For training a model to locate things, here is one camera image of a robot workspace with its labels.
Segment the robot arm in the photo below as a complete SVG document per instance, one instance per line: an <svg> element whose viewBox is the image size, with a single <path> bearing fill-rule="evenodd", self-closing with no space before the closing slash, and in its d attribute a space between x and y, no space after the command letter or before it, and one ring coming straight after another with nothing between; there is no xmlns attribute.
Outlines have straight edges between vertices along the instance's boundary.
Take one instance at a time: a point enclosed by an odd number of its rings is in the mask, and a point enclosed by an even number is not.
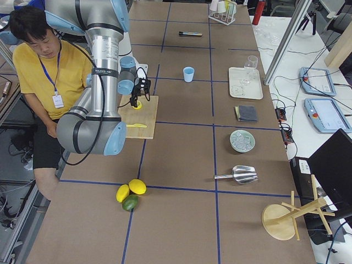
<svg viewBox="0 0 352 264"><path fill-rule="evenodd" d="M61 32L85 36L91 52L88 87L57 125L69 152L117 155L127 125L118 114L121 95L133 95L146 74L131 52L125 1L46 1L46 20Z"/></svg>

